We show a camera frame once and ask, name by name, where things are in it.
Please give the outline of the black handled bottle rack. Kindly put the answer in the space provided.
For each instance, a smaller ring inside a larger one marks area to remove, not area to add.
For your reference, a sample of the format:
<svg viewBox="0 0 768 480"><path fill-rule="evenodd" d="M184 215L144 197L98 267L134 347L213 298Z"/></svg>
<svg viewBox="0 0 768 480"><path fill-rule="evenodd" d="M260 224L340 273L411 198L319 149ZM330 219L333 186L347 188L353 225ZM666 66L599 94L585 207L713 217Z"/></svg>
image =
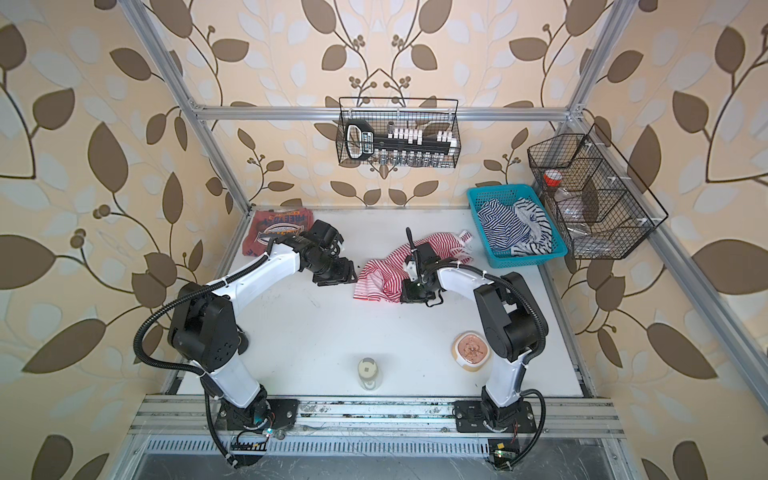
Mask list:
<svg viewBox="0 0 768 480"><path fill-rule="evenodd" d="M399 126L394 120L347 120L338 125L337 153L340 161L452 163L461 152L461 140L451 127L444 122Z"/></svg>

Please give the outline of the beige round container pink lid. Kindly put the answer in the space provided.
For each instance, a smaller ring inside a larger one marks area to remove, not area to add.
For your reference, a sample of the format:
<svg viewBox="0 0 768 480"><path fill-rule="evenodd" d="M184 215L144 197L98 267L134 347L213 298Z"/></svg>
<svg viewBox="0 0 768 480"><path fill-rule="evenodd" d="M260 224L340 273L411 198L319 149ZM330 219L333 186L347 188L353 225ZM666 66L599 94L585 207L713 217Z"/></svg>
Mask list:
<svg viewBox="0 0 768 480"><path fill-rule="evenodd" d="M451 347L454 361L468 372L479 371L487 362L490 347L482 335L474 331L459 334Z"/></svg>

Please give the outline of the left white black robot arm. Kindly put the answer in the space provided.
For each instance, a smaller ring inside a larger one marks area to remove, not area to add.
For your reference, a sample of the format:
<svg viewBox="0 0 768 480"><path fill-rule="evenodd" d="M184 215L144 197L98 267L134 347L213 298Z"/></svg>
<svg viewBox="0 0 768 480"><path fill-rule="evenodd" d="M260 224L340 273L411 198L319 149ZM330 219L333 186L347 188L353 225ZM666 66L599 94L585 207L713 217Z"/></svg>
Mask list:
<svg viewBox="0 0 768 480"><path fill-rule="evenodd" d="M342 247L338 230L320 220L307 232L274 237L265 253L241 269L209 284L190 283L151 314L134 337L136 358L154 368L195 375L204 393L218 400L227 417L245 430L275 427L277 414L269 406L266 388L242 360L248 335L237 317L261 294L298 272L311 272L318 286L354 283L354 263L341 255ZM149 330L167 314L172 316L168 342L183 363L153 358L144 346Z"/></svg>

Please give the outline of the striped red white tank top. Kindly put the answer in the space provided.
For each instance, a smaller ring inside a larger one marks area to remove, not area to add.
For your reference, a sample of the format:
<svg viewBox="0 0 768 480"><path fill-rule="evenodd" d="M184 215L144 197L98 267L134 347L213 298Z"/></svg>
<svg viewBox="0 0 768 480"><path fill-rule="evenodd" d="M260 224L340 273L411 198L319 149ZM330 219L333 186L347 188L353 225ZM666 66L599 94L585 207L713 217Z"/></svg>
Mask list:
<svg viewBox="0 0 768 480"><path fill-rule="evenodd" d="M474 236L467 230L459 233L438 232L416 241L420 246L428 243L440 259L456 258L464 263L472 261L470 242ZM404 270L410 247L403 244L383 259L372 259L363 267L354 288L353 298L361 301L399 303L402 283L409 276Z"/></svg>

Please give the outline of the teal plastic basket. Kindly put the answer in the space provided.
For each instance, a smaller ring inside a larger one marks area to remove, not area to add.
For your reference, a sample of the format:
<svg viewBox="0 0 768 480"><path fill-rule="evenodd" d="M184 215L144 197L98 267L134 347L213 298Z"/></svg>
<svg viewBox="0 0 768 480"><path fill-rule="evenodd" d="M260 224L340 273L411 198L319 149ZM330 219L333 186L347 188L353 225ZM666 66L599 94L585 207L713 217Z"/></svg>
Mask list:
<svg viewBox="0 0 768 480"><path fill-rule="evenodd" d="M519 266L538 265L538 264L546 263L550 260L554 260L556 258L561 258L565 256L566 253L568 252L565 241L561 238L559 232L557 231L557 228L555 227L554 222L551 221L549 214L547 213L546 209L543 207L541 201L539 200L538 196L536 195L532 187L528 185L522 185L522 184L477 187L477 188L468 190L467 197L468 197L469 206L471 209L474 222L476 224L478 232L480 233L480 237L485 247L485 250L488 254L489 264L492 267L501 269L501 268L513 268L513 267L519 267ZM521 198L530 199L545 211L547 215L547 219L549 220L553 230L553 251L550 254L525 256L525 257L512 257L509 255L499 255L491 251L487 238L481 227L480 220L478 218L478 211L480 210L480 208L485 202L490 201L492 199L498 199L502 204L505 204L505 205L512 205L515 201Z"/></svg>

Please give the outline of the navy white striped tank top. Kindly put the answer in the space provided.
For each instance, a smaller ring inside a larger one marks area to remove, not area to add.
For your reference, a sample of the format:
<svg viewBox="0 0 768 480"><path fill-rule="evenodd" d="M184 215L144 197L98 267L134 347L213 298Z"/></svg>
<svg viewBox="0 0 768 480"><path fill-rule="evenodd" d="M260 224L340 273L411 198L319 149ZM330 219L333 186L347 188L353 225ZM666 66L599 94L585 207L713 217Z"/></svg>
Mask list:
<svg viewBox="0 0 768 480"><path fill-rule="evenodd" d="M512 205L498 199L485 202L478 218L491 251L499 255L525 257L553 251L553 230L545 211L521 198Z"/></svg>

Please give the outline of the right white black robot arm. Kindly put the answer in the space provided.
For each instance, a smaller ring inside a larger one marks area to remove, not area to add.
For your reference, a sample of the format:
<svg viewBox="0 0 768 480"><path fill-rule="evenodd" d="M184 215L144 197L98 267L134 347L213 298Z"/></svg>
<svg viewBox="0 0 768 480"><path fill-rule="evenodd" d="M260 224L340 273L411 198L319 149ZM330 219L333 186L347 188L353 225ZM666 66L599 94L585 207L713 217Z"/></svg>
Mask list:
<svg viewBox="0 0 768 480"><path fill-rule="evenodd" d="M435 307L442 294L457 293L476 304L483 335L493 352L490 377L481 390L480 411L486 430L504 433L526 412L527 397L539 401L539 417L528 443L517 452L495 450L490 462L496 469L512 470L530 453L546 422L546 401L535 388L523 389L530 361L546 347L549 327L527 283L517 273L496 276L455 258L440 258L432 246L420 245L406 230L409 253L403 266L400 301Z"/></svg>

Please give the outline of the small clear jar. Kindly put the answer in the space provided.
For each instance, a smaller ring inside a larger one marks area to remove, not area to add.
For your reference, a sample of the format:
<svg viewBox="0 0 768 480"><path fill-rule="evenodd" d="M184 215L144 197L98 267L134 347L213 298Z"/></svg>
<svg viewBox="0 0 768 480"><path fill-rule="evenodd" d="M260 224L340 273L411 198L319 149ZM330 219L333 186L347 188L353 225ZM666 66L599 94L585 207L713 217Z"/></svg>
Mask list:
<svg viewBox="0 0 768 480"><path fill-rule="evenodd" d="M364 390L374 391L379 388L382 372L378 363L370 357L361 359L357 366L358 379Z"/></svg>

